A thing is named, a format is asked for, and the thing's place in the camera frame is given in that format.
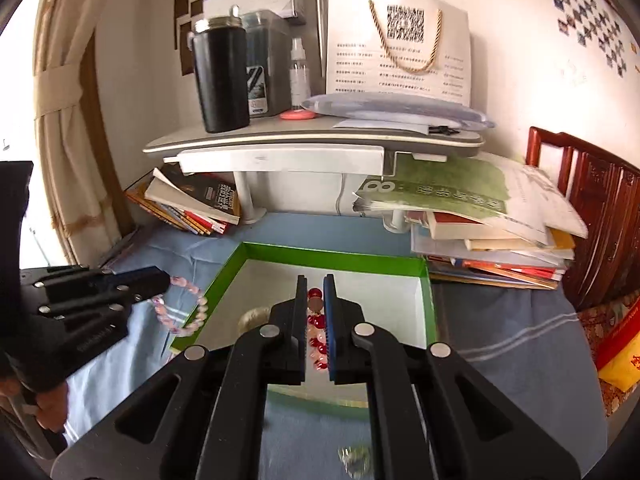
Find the operator hand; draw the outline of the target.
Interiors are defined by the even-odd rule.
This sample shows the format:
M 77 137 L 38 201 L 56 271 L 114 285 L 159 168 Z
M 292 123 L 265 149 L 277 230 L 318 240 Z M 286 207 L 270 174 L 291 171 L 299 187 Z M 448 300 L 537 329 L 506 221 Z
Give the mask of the operator hand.
M 22 392 L 22 385 L 15 377 L 1 378 L 1 395 L 15 396 Z M 53 432 L 62 432 L 68 416 L 68 385 L 63 382 L 50 391 L 36 394 L 38 424 Z

